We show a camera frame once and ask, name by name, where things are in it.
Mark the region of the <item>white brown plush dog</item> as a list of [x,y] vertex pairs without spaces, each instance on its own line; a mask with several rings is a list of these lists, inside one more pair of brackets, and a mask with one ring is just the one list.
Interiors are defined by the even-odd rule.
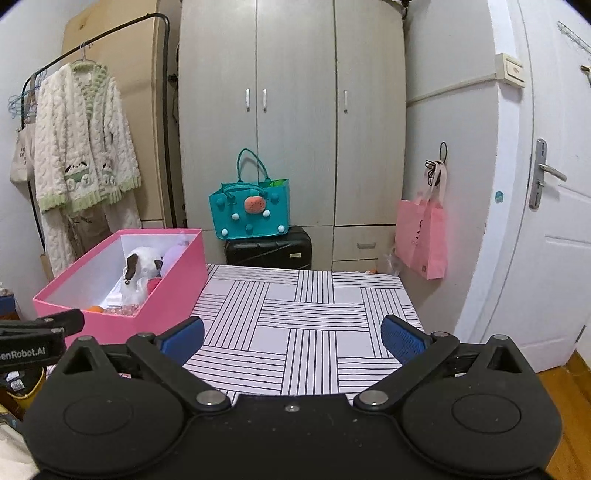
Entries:
[[140,306],[148,297],[146,284],[150,278],[160,276],[162,257],[153,247],[138,247],[126,257],[120,287],[123,305]]

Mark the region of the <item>pink fabric scrunchie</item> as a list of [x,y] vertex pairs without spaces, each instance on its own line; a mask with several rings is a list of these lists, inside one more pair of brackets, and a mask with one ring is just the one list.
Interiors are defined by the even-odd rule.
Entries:
[[139,309],[137,304],[129,305],[110,305],[104,308],[105,314],[120,315],[120,316],[134,316]]

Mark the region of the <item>red strawberry plush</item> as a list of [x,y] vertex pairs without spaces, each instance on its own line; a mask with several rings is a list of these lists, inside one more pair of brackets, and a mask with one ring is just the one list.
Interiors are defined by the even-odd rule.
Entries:
[[147,295],[150,295],[154,291],[154,289],[158,286],[160,281],[161,281],[160,277],[150,278],[147,281],[147,284],[146,284]]

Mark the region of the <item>orange plush ball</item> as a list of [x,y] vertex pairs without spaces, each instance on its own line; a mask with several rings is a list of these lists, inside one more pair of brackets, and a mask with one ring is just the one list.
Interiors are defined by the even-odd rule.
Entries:
[[85,310],[86,310],[86,311],[88,311],[88,312],[95,312],[95,313],[104,313],[104,311],[105,311],[105,310],[104,310],[104,309],[103,309],[101,306],[99,306],[99,305],[92,305],[92,306],[90,306],[90,307],[87,307]]

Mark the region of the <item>purple plush toy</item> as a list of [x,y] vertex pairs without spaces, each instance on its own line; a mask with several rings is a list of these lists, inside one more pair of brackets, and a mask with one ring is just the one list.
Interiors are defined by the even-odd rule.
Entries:
[[166,250],[162,257],[162,265],[160,268],[161,277],[164,277],[169,273],[172,266],[182,256],[188,245],[188,240],[181,240]]

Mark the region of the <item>pink cardboard box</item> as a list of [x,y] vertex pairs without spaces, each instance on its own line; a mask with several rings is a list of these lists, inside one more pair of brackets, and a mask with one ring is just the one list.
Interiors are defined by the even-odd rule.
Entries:
[[190,317],[206,280],[199,229],[119,230],[57,275],[33,305],[40,317],[79,309],[83,335],[122,343]]

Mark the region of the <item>striped white tablecloth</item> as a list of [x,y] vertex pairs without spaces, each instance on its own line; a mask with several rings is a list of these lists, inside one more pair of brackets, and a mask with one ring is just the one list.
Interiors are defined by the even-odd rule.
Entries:
[[376,273],[177,265],[129,326],[91,316],[102,343],[136,331],[159,333],[197,315],[204,344],[184,367],[235,399],[342,393],[353,397],[399,368],[381,339],[390,314],[420,328],[402,284]]

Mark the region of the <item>pink paper bag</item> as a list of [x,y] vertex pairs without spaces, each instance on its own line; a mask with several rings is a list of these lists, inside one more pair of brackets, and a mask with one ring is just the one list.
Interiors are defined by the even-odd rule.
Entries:
[[424,182],[413,200],[398,203],[394,254],[426,280],[440,280],[448,266],[447,212],[444,199],[448,172],[441,160],[433,162],[434,179]]

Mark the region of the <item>white door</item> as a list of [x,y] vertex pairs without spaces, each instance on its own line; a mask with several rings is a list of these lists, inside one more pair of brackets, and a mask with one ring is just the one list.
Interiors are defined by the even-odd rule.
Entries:
[[[565,364],[590,330],[590,25],[566,1],[522,1],[532,99],[527,191],[515,249],[486,335],[509,335],[532,368]],[[547,142],[537,210],[529,207],[538,138]]]

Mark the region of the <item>teal felt tote bag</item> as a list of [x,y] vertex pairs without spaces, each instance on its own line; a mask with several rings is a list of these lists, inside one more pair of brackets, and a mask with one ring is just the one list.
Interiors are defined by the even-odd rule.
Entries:
[[[263,181],[242,180],[242,156],[256,160],[263,171]],[[290,230],[290,180],[271,179],[266,165],[249,148],[236,157],[233,183],[221,183],[209,195],[211,218],[216,237],[221,241],[243,240],[285,235]]]

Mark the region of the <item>cream canvas tote bag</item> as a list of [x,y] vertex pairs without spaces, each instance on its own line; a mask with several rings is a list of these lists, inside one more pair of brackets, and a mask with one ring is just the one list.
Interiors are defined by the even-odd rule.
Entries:
[[17,132],[10,168],[10,181],[13,184],[26,183],[34,179],[35,127],[34,123],[26,124]]

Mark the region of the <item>white knit cardigan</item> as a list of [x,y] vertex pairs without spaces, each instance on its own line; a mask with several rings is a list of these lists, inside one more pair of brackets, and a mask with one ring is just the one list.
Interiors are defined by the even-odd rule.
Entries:
[[99,213],[110,232],[140,227],[141,174],[121,94],[105,66],[67,63],[42,81],[34,148],[36,201],[53,275],[76,260],[74,220]]

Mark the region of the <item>grey three-door wardrobe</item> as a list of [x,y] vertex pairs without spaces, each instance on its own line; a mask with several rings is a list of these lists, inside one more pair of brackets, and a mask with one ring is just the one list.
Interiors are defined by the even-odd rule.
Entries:
[[382,267],[406,145],[396,1],[186,1],[179,121],[187,222],[225,259],[208,197],[224,182],[290,182],[315,270]]

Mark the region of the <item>beige tall cabinet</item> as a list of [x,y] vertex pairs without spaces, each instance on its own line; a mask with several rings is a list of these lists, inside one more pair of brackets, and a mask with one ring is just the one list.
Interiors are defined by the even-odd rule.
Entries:
[[[186,225],[178,127],[178,67],[181,3],[179,1],[96,1],[66,24],[62,50],[148,12],[170,20],[168,54],[168,128],[172,184],[178,226]],[[142,177],[135,198],[142,225],[171,227],[167,206],[163,129],[161,120],[161,64],[163,24],[157,19],[136,24],[91,44],[89,59],[104,65],[121,93]]]

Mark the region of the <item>white wall switch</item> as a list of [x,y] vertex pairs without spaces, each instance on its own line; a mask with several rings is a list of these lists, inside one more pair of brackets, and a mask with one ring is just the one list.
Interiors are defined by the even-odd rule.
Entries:
[[495,79],[501,83],[516,88],[524,88],[525,73],[523,64],[506,53],[498,53],[495,56]]

